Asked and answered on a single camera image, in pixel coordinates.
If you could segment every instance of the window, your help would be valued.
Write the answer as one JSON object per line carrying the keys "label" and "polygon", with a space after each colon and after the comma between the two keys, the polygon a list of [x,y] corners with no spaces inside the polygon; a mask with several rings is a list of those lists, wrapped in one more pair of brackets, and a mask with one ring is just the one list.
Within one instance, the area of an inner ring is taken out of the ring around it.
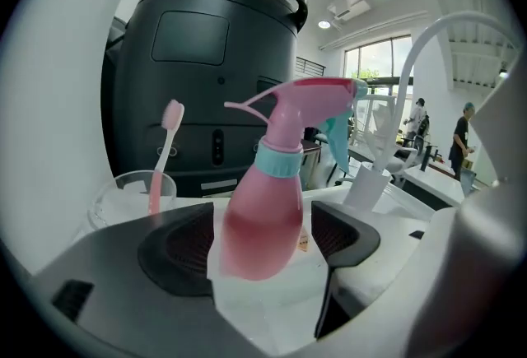
{"label": "window", "polygon": [[382,40],[346,51],[344,76],[354,78],[401,77],[404,61],[412,48],[412,38]]}
{"label": "window", "polygon": [[[399,93],[399,85],[394,85],[392,88],[392,96],[397,96]],[[401,124],[399,125],[399,130],[403,133],[406,132],[406,125],[403,124],[403,121],[410,116],[410,113],[413,109],[413,86],[408,86],[406,89],[406,98],[404,99],[404,108],[403,108],[403,117],[401,119]]]}
{"label": "window", "polygon": [[360,48],[360,78],[392,77],[392,47],[389,40]]}
{"label": "window", "polygon": [[[344,77],[375,79],[368,82],[368,93],[397,96],[399,93],[399,77],[401,77],[404,61],[406,61],[411,48],[412,38],[404,36],[382,40],[347,51],[344,62]],[[399,129],[403,133],[407,130],[403,121],[410,116],[412,111],[412,98],[413,68],[410,71],[410,82],[406,90],[403,118],[399,125]]]}

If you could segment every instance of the clear plastic cup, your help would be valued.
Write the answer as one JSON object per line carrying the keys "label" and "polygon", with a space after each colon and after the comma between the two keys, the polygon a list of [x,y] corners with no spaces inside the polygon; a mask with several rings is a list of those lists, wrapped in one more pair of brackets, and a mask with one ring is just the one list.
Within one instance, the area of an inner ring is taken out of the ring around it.
{"label": "clear plastic cup", "polygon": [[[119,175],[105,184],[91,202],[87,216],[82,220],[70,244],[75,244],[94,230],[147,216],[153,175],[153,170],[136,170]],[[160,212],[174,209],[175,199],[175,182],[170,176],[163,174]]]}

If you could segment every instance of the teal bottle collar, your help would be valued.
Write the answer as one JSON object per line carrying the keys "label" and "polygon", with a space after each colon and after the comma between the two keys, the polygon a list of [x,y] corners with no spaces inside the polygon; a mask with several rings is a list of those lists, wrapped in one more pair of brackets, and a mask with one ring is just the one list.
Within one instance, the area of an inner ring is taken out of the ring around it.
{"label": "teal bottle collar", "polygon": [[274,151],[262,142],[259,142],[254,164],[256,168],[272,177],[291,178],[300,172],[303,154],[303,151],[299,151],[298,153]]}

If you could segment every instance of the pink toothbrush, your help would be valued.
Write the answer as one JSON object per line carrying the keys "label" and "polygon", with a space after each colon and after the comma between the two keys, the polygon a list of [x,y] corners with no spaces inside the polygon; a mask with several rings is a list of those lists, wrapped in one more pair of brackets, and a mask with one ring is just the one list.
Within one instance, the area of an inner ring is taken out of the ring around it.
{"label": "pink toothbrush", "polygon": [[171,100],[163,114],[161,126],[166,130],[166,140],[163,146],[163,151],[157,161],[154,175],[152,176],[152,183],[150,185],[150,198],[148,201],[148,215],[156,215],[159,213],[161,200],[161,180],[163,171],[165,170],[166,160],[172,147],[175,133],[181,125],[183,119],[184,106],[177,100]]}

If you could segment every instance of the air conditioner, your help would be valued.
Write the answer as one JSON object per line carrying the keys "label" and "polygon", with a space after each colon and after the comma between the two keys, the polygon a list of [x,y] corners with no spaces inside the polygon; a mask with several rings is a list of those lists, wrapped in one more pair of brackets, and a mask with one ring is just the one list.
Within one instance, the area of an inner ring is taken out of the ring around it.
{"label": "air conditioner", "polygon": [[333,14],[333,19],[341,23],[357,17],[370,9],[370,6],[364,0],[334,0],[328,6],[328,10]]}

